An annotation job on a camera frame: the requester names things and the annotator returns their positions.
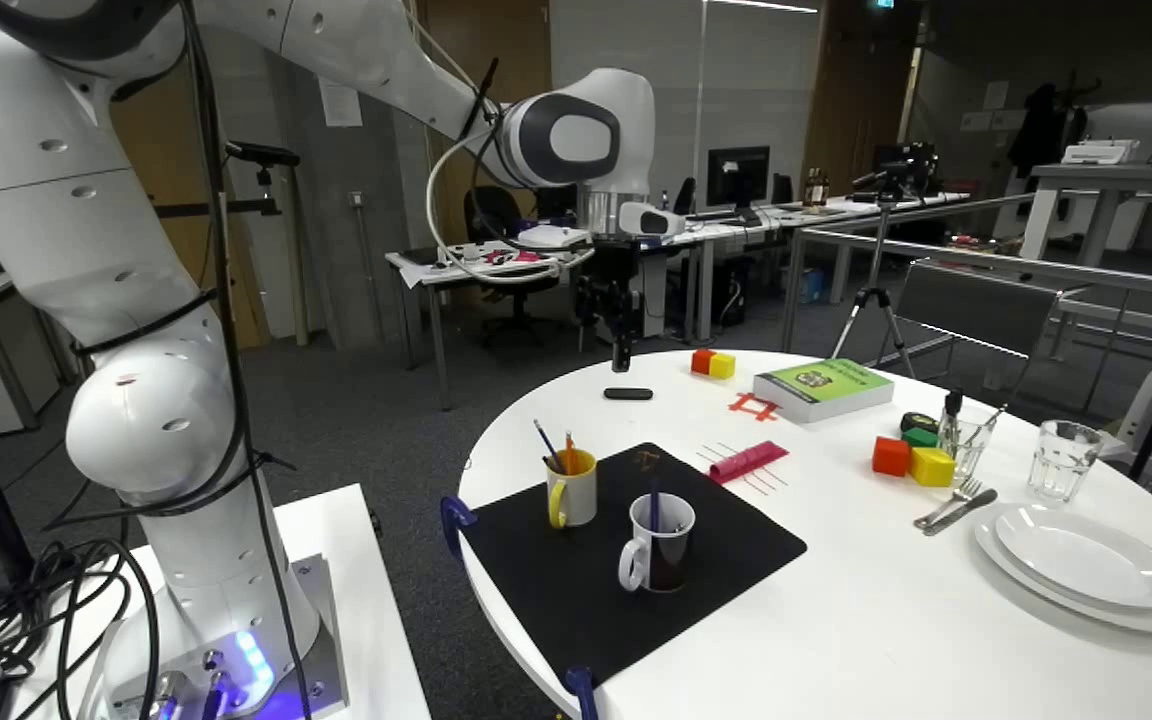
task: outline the green book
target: green book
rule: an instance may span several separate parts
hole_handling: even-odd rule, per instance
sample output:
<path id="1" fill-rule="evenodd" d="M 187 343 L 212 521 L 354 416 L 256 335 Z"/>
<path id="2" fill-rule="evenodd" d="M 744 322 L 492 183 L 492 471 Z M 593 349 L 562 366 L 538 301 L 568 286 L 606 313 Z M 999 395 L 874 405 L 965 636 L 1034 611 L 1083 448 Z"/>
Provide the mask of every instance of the green book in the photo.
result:
<path id="1" fill-rule="evenodd" d="M 811 423 L 893 400 L 893 378 L 852 360 L 816 360 L 781 372 L 762 372 L 751 395 L 778 405 L 781 416 Z"/>

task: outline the black placemat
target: black placemat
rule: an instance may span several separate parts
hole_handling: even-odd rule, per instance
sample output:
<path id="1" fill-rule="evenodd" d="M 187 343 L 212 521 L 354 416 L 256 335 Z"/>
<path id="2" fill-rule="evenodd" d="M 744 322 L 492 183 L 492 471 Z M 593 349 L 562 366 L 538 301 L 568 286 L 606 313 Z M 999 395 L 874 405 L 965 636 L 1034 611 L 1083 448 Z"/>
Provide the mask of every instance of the black placemat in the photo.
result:
<path id="1" fill-rule="evenodd" d="M 624 592 L 616 560 L 632 535 L 629 503 L 651 479 L 697 509 L 686 582 Z M 656 444 L 600 459 L 600 514 L 576 531 L 544 524 L 540 482 L 480 509 L 463 535 L 547 665 L 593 671 L 595 683 L 808 550 L 803 538 Z"/>

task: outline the monitor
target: monitor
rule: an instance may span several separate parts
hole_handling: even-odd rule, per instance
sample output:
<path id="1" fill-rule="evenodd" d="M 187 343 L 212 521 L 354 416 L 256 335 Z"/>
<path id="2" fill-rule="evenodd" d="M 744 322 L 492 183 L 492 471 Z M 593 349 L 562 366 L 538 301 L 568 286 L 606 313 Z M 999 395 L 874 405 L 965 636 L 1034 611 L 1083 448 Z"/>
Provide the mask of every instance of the monitor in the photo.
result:
<path id="1" fill-rule="evenodd" d="M 768 200 L 768 163 L 768 149 L 713 149 L 709 204 L 736 204 L 744 212 L 751 200 Z"/>

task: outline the stacked plates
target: stacked plates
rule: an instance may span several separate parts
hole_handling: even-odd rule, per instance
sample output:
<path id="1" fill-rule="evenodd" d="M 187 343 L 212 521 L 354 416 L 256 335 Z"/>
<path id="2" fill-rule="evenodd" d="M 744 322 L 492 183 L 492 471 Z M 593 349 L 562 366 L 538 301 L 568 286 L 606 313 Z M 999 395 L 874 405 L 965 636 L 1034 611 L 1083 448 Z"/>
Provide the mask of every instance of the stacked plates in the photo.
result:
<path id="1" fill-rule="evenodd" d="M 1152 632 L 1152 548 L 1048 509 L 998 509 L 980 550 L 1019 588 L 1113 626 Z"/>

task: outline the robotic arm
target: robotic arm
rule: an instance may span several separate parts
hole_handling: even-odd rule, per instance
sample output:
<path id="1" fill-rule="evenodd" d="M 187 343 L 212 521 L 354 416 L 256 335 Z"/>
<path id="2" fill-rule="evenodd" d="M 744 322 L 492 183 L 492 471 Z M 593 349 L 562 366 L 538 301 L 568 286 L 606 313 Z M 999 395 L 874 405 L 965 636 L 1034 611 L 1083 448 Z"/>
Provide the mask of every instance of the robotic arm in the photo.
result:
<path id="1" fill-rule="evenodd" d="M 515 109 L 435 69 L 405 0 L 192 0 L 212 29 L 241 30 L 316 74 L 354 83 L 429 128 L 488 149 L 515 183 L 589 183 L 593 233 L 647 196 L 651 87 L 593 70 Z M 225 655 L 235 714 L 264 705 L 280 671 L 322 636 L 322 611 L 273 564 L 245 476 L 245 444 L 215 313 L 180 269 L 128 156 L 107 100 L 185 55 L 180 0 L 0 0 L 0 264 L 22 295 L 57 316 L 95 360 L 77 393 L 68 454 L 139 509 L 146 535 L 180 611 L 166 667 L 195 674 Z M 107 680 L 139 686 L 138 667 Z"/>

